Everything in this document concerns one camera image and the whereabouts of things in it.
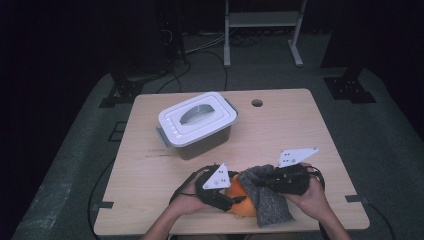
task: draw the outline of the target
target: gray cloth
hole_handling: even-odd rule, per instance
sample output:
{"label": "gray cloth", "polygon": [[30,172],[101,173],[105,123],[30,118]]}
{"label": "gray cloth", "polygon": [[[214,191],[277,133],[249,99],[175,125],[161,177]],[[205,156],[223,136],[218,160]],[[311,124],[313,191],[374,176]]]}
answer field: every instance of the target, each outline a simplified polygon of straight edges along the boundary
{"label": "gray cloth", "polygon": [[274,170],[274,166],[256,166],[240,173],[238,180],[256,207],[256,218],[260,228],[279,225],[293,220],[287,200],[267,187],[256,187],[252,182],[263,179]]}

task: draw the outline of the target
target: dark floor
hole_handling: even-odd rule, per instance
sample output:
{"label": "dark floor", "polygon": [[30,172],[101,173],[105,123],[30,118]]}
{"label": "dark floor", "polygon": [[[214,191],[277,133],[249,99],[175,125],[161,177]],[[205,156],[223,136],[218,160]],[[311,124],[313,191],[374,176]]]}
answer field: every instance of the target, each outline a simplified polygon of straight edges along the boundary
{"label": "dark floor", "polygon": [[[223,68],[218,58],[222,58],[221,44],[207,52],[189,55],[190,65],[176,61],[174,72],[182,75],[181,90],[309,89],[358,194],[372,201],[387,217],[397,239],[421,239],[424,235],[423,141],[391,99],[383,82],[366,69],[359,81],[376,103],[353,104],[349,100],[333,99],[324,77],[339,76],[345,69],[320,68],[329,35],[301,34],[298,47],[304,61],[302,68],[293,62],[288,38],[288,34],[283,34],[246,39],[257,44],[232,48],[232,66],[228,69]],[[187,50],[209,41],[210,37],[185,38]],[[142,93],[154,94],[173,78],[169,74],[149,82]],[[110,141],[109,137],[117,122],[128,119],[132,107],[116,104],[99,108],[112,86],[113,80],[106,75],[87,98],[13,239],[95,239],[90,229],[96,217],[93,204],[101,201],[110,164],[119,149],[119,141]],[[179,91],[177,82],[172,81],[160,93]],[[350,231],[353,239],[390,239],[382,217],[368,206],[365,209],[370,227]],[[137,239],[139,236],[98,238]],[[301,233],[300,238],[321,239],[321,236],[318,232],[308,232]]]}

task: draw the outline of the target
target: white shelf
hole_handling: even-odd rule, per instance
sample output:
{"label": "white shelf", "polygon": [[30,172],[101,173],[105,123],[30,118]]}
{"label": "white shelf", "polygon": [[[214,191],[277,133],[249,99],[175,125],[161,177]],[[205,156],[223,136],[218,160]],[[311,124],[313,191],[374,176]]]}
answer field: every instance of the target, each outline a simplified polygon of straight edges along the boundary
{"label": "white shelf", "polygon": [[232,12],[229,27],[280,27],[296,26],[299,12]]}

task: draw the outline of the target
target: white triangular marker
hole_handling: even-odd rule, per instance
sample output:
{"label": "white triangular marker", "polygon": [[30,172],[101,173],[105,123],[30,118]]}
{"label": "white triangular marker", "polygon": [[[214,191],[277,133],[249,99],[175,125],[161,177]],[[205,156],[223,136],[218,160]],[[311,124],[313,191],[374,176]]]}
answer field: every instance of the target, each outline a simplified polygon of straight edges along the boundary
{"label": "white triangular marker", "polygon": [[282,150],[280,160],[278,161],[278,167],[283,168],[298,164],[318,152],[318,150],[319,148],[317,147]]}
{"label": "white triangular marker", "polygon": [[228,188],[231,186],[230,177],[228,176],[227,164],[223,163],[212,174],[212,176],[203,184],[203,189]]}

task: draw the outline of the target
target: metal rack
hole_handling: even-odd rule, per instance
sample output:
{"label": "metal rack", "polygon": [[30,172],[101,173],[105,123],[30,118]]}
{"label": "metal rack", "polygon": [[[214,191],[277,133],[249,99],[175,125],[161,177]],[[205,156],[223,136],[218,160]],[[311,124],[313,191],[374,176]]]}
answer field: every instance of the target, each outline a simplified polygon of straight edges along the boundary
{"label": "metal rack", "polygon": [[225,43],[224,65],[231,66],[230,59],[230,28],[232,27],[280,27],[294,26],[293,38],[288,40],[290,51],[297,67],[303,66],[303,61],[297,50],[297,39],[302,25],[307,0],[302,0],[299,11],[287,12],[230,12],[229,0],[225,1]]}

